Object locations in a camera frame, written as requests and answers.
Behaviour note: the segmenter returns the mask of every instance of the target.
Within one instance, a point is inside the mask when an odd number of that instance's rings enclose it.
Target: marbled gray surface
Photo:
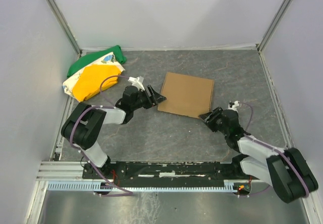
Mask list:
[[[254,118],[248,131],[260,140],[284,147],[265,75],[256,50],[128,51],[124,75],[143,76],[144,83],[160,92],[167,72],[214,79],[212,109],[227,107],[229,100],[248,102]],[[121,96],[126,79],[104,92],[113,101]],[[97,95],[89,104],[107,104]],[[246,126],[250,109],[238,109]],[[104,125],[98,141],[112,160],[128,161],[229,161],[231,150],[221,133],[211,132],[198,119],[139,109],[126,125]],[[64,144],[61,160],[75,161],[80,154]]]

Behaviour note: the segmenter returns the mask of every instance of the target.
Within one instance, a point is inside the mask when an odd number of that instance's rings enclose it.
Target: yellow cloth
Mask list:
[[[104,79],[112,75],[120,75],[121,70],[114,65],[91,65],[84,68],[78,81],[73,87],[73,95],[78,101],[88,100],[100,92],[100,84]],[[110,78],[102,85],[106,90],[115,85],[117,77]]]

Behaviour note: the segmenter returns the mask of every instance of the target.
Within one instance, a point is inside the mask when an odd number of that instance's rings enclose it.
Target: stack of cloth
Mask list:
[[[79,102],[90,99],[100,92],[100,85],[104,79],[120,75],[125,70],[121,64],[126,60],[118,45],[81,57],[69,68],[68,79],[63,83],[64,92]],[[102,90],[117,82],[117,77],[106,80]]]

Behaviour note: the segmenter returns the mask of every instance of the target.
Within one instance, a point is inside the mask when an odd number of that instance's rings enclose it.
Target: cardboard box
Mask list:
[[[158,110],[198,118],[210,111],[214,80],[167,72]]]

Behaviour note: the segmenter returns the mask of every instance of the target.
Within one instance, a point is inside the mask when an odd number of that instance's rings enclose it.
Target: white wall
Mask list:
[[[21,224],[48,160],[76,53],[45,0],[0,0],[0,223]]]
[[[283,0],[56,0],[82,49],[259,43]]]
[[[293,0],[264,50],[293,141],[323,203],[323,0]]]

